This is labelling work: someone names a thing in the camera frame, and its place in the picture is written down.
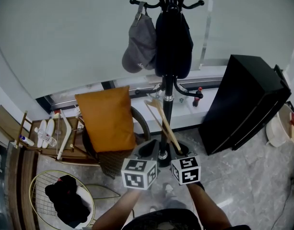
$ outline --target wicker chair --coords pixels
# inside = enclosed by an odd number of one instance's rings
[[[146,120],[134,107],[131,107],[131,112],[133,118],[138,121],[143,130],[143,137],[135,134],[136,144],[139,145],[151,139],[150,130]],[[85,127],[83,129],[82,139],[86,151],[98,161],[105,175],[110,176],[113,179],[115,176],[121,176],[123,160],[132,153],[132,150],[96,152],[91,144],[87,129]]]

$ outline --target black mini fridge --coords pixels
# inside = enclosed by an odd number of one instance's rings
[[[199,127],[207,154],[241,147],[275,116],[290,95],[278,66],[272,69],[261,57],[231,55]]]

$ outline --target white roller blind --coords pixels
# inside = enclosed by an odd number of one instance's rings
[[[194,42],[192,69],[199,67],[204,39],[204,1],[202,7],[184,10]],[[132,77],[121,59],[137,8],[129,0],[0,0],[0,48],[34,98]],[[148,9],[154,23],[159,12]],[[293,48],[294,0],[214,0],[206,64],[246,54],[284,68]],[[135,76],[153,73],[143,70]]]

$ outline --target gold wire basket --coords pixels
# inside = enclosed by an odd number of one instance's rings
[[[54,204],[45,193],[46,186],[55,184],[60,177],[65,175],[69,175],[76,180],[76,184],[78,186],[76,193],[81,196],[83,204],[87,206],[90,211],[87,221],[80,223],[75,229],[88,227],[92,223],[95,214],[93,197],[86,186],[79,179],[63,171],[48,170],[41,172],[34,177],[29,188],[30,203],[33,210],[46,224],[54,229],[73,229],[58,218],[57,212],[54,209]]]

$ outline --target orange cushion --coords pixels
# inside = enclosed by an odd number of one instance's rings
[[[75,98],[96,152],[134,149],[129,86],[77,94]]]

